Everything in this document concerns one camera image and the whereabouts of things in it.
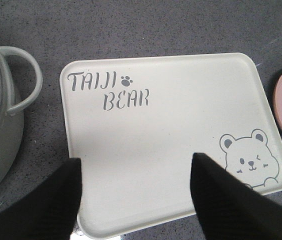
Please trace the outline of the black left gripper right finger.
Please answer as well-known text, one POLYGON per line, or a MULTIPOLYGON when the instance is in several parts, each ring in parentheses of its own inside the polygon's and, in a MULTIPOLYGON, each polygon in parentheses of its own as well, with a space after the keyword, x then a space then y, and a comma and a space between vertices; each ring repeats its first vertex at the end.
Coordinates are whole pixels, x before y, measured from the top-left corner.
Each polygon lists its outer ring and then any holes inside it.
POLYGON ((194 153, 190 194, 207 240, 282 240, 282 206, 194 153))

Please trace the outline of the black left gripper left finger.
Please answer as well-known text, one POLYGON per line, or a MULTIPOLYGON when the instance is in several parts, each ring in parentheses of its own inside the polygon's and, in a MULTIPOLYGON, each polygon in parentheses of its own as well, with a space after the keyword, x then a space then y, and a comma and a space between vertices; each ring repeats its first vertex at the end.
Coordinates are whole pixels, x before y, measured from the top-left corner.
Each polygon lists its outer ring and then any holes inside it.
POLYGON ((0 212, 0 240, 68 240, 82 196, 81 161, 71 158, 0 212))

